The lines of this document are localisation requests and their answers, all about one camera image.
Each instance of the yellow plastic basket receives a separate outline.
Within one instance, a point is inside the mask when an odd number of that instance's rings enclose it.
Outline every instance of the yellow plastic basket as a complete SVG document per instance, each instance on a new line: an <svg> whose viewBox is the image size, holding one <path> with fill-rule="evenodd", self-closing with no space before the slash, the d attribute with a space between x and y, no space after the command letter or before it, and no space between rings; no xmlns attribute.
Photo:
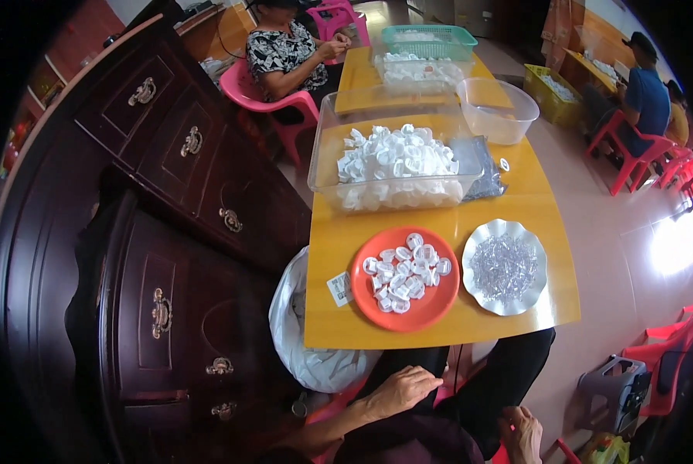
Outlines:
<svg viewBox="0 0 693 464"><path fill-rule="evenodd" d="M581 103L581 94L576 92L565 79L560 77L560 74L545 66L524 65L524 91L535 99L539 105L539 111L542 117L550 121L552 124L561 127L575 127L583 118L583 104ZM552 76L553 80L564 85L565 88L573 92L578 99L577 102L568 102L558 97L541 76Z"/></svg>

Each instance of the drawer handle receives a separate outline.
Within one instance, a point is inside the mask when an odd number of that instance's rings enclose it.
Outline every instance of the drawer handle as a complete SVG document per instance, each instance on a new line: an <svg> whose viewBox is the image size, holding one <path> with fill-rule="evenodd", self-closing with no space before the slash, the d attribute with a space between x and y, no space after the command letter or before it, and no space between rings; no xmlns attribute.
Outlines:
<svg viewBox="0 0 693 464"><path fill-rule="evenodd" d="M220 406L213 406L210 410L212 416L217 416L221 421L229 421L236 412L236 402L222 403Z"/></svg>
<svg viewBox="0 0 693 464"><path fill-rule="evenodd" d="M199 150L203 147L203 133L199 131L199 128L195 125L189 129L189 135L184 139L184 145L182 145L182 158L187 157L189 153L197 154Z"/></svg>
<svg viewBox="0 0 693 464"><path fill-rule="evenodd" d="M233 363L230 362L230 359L228 358L219 357L215 358L215 360L212 361L212 366L207 366L205 370L211 376L221 376L223 374L230 374L231 372L233 372Z"/></svg>
<svg viewBox="0 0 693 464"><path fill-rule="evenodd" d="M135 106L137 102L145 105L153 97L156 96L156 83L153 81L152 77L147 78L143 81L143 85L135 90L135 94L128 100L128 105Z"/></svg>
<svg viewBox="0 0 693 464"><path fill-rule="evenodd" d="M240 232L243 229L243 224L238 220L238 215L232 209L220 208L218 214L231 232Z"/></svg>
<svg viewBox="0 0 693 464"><path fill-rule="evenodd" d="M171 302L163 295L163 290L157 288L153 293L153 302L156 307L151 312L153 316L153 338L160 339L161 334L171 330Z"/></svg>

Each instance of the curtain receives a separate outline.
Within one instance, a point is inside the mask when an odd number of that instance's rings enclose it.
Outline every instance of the curtain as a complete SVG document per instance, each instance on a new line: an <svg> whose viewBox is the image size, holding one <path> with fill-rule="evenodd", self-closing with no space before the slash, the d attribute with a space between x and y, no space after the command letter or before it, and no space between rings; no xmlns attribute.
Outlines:
<svg viewBox="0 0 693 464"><path fill-rule="evenodd" d="M542 28L542 54L545 55L545 66L560 70L565 57L564 48L568 47L573 29L570 3L573 0L550 0L545 26Z"/></svg>

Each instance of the tiled floor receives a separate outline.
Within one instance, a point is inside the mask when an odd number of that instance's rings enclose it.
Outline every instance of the tiled floor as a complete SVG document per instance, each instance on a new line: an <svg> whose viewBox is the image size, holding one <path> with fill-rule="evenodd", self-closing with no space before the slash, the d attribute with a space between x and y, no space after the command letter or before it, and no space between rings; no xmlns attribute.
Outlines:
<svg viewBox="0 0 693 464"><path fill-rule="evenodd" d="M400 1L369 2L355 10L367 14L371 40L388 25L421 22ZM492 73L524 74L523 62L514 53L488 40L478 42L475 52ZM644 329L675 322L681 307L693 303L693 212L679 215L682 200L671 190L623 190L612 198L608 186L616 171L602 160L585 160L584 142L575 132L541 118L527 137L565 224L582 313L580 322L557 328L547 365L524 398L545 428L542 449L548 450L558 437L571 445L588 437L573 426L580 375L636 342ZM301 172L288 165L281 169L312 204L307 147L305 151ZM478 347L474 356L472 351L466 347L463 359L477 359ZM461 365L460 372L466 368ZM562 462L559 451L545 456L548 462Z"/></svg>

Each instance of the paper label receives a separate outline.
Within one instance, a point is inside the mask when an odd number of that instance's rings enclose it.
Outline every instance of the paper label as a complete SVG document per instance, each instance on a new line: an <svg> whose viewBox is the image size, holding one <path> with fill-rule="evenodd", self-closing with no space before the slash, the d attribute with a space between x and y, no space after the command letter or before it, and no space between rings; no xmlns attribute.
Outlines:
<svg viewBox="0 0 693 464"><path fill-rule="evenodd" d="M354 301L351 294L351 278L347 272L343 272L327 282L331 296L334 297L336 306L342 307L348 302Z"/></svg>

